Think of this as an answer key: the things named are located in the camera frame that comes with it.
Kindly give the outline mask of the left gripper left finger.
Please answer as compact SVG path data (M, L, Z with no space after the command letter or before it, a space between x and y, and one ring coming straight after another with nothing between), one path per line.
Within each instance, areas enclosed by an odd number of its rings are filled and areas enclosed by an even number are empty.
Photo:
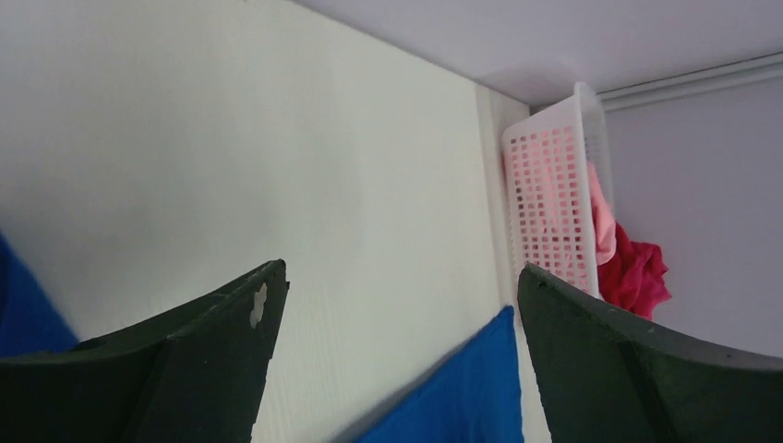
M269 261L61 353L1 362L5 442L248 442L290 284Z

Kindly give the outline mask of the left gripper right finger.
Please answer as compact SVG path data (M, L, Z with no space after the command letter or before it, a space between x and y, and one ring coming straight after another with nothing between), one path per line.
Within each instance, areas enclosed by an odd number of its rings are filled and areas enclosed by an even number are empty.
M525 266L517 301L556 442L778 442L782 361L702 341Z

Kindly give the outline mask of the blue t shirt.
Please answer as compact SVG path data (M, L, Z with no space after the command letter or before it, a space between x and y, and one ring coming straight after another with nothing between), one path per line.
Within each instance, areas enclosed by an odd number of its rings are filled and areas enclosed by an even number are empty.
M1 362L79 343L8 244L1 246ZM519 442L514 311L503 308L374 428L366 442Z

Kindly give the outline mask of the magenta t shirt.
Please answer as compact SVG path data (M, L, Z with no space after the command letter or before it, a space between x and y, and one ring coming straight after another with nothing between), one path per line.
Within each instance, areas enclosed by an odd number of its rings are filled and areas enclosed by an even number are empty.
M661 247L631 240L619 224L615 239L613 257L597 268L600 294L605 302L652 320L655 308L671 299Z

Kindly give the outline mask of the light pink t shirt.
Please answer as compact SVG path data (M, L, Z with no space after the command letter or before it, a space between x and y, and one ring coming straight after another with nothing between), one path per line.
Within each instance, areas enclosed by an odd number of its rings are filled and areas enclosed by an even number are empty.
M617 251L616 220L599 183L593 163L586 164L589 178L590 204L595 230L596 263L610 262Z

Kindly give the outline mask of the white plastic basket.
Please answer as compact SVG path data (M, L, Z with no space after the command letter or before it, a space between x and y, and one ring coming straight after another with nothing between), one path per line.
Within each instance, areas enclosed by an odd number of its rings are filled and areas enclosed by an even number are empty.
M584 82L501 135L512 262L532 263L599 296L590 185L613 202L605 111Z

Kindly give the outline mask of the right corner aluminium post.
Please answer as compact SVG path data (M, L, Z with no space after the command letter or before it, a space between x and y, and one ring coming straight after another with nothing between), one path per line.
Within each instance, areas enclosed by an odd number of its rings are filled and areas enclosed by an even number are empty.
M782 53L598 93L608 112L782 78Z

